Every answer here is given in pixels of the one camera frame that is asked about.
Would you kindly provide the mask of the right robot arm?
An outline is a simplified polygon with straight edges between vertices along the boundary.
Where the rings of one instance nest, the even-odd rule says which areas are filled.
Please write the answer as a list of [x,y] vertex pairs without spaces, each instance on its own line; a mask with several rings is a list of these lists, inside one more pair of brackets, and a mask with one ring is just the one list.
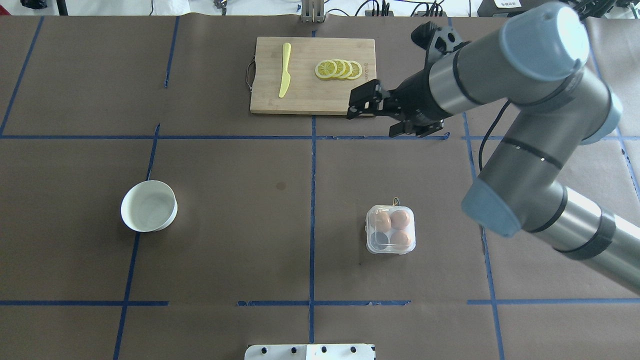
[[508,100],[519,113],[462,211],[505,238],[533,234],[638,293],[638,226],[557,180],[576,148],[610,134],[623,114],[611,87],[586,67],[590,41],[578,14],[551,1],[475,41],[434,22],[410,37],[426,52],[423,69],[394,89],[378,79],[352,89],[346,117],[391,117],[389,137],[425,137],[449,117]]

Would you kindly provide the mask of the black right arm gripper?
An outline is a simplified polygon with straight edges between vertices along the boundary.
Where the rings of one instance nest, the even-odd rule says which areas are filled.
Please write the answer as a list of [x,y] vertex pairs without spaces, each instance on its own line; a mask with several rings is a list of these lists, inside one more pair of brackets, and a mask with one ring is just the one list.
[[389,137],[430,136],[444,127],[446,112],[439,107],[429,86],[429,70],[421,70],[387,91],[380,81],[368,81],[350,91],[346,119],[389,116],[397,121]]

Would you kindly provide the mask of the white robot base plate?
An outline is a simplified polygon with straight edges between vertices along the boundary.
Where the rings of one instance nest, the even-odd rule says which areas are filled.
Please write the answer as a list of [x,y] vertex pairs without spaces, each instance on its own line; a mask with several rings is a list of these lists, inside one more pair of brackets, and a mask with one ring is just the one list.
[[374,344],[254,344],[247,347],[245,360],[375,360]]

